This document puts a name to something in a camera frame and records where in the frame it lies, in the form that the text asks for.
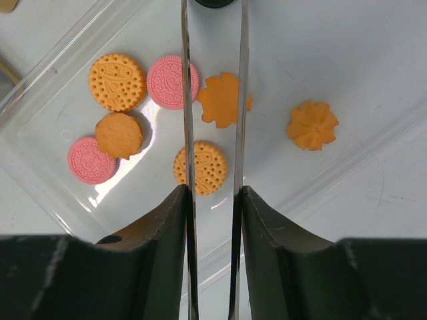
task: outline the clear plastic container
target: clear plastic container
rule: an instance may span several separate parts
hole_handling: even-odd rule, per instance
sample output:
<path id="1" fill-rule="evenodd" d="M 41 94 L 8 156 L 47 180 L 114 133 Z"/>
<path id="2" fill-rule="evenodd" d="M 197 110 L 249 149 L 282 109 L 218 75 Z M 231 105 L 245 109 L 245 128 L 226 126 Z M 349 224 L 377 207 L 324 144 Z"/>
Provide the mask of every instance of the clear plastic container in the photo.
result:
<path id="1" fill-rule="evenodd" d="M 143 151 L 121 160 L 113 179 L 84 185 L 66 158 L 107 114 L 89 93 L 91 64 L 125 53 L 146 72 L 158 58 L 180 54 L 180 10 L 172 0 L 98 1 L 0 105 L 0 165 L 75 236 L 95 242 L 176 186 L 172 165 L 184 144 L 183 113 L 148 96 L 131 112 L 146 132 Z M 245 184 L 297 218 L 339 194 L 337 186 L 361 168 L 378 167 L 379 152 L 426 120 L 426 16 L 423 1 L 251 1 Z M 202 87 L 212 75 L 238 74 L 239 1 L 218 10 L 190 1 L 189 34 Z M 328 102 L 340 120 L 337 140 L 323 151 L 301 151 L 286 136 L 291 108 L 308 99 Z M 195 139 L 215 143 L 230 168 L 218 192 L 196 199 L 203 289 L 230 263 L 236 128 L 216 129 L 201 121 L 201 112 L 195 102 Z"/>

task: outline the cookie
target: cookie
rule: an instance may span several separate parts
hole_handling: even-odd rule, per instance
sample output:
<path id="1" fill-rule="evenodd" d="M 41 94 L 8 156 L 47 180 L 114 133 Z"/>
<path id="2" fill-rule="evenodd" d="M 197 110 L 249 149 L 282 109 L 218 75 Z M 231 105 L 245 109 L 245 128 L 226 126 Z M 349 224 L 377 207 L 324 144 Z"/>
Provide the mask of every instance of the cookie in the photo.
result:
<path id="1" fill-rule="evenodd" d="M 305 150 L 322 150 L 324 143 L 335 141 L 334 127 L 340 122 L 324 102 L 303 102 L 291 111 L 292 122 L 286 132 L 294 143 Z"/>
<path id="2" fill-rule="evenodd" d="M 222 73 L 221 77 L 206 79 L 207 87 L 202 89 L 197 100 L 203 108 L 201 120 L 206 123 L 216 122 L 216 127 L 223 129 L 238 121 L 239 80 L 232 73 Z M 248 96 L 247 110 L 252 107 L 252 98 Z"/>
<path id="3" fill-rule="evenodd" d="M 77 140 L 68 151 L 68 166 L 73 175 L 81 182 L 98 185 L 106 182 L 115 173 L 116 161 L 98 150 L 95 138 Z"/>
<path id="4" fill-rule="evenodd" d="M 227 177 L 228 165 L 223 153 L 207 142 L 194 143 L 195 194 L 210 195 L 217 191 Z M 176 155 L 173 174 L 179 184 L 186 182 L 185 148 Z"/>
<path id="5" fill-rule="evenodd" d="M 126 55 L 104 55 L 91 67 L 89 88 L 104 108 L 115 112 L 129 111 L 144 98 L 145 75 L 136 61 Z"/>
<path id="6" fill-rule="evenodd" d="M 197 97 L 200 88 L 199 75 L 194 65 L 191 71 L 191 97 Z M 147 90 L 160 107 L 179 110 L 183 103 L 182 65 L 179 55 L 168 55 L 157 60 L 147 74 Z"/>
<path id="7" fill-rule="evenodd" d="M 109 155 L 110 159 L 129 160 L 142 146 L 142 128 L 138 121 L 124 113 L 109 113 L 95 128 L 98 149 Z"/>

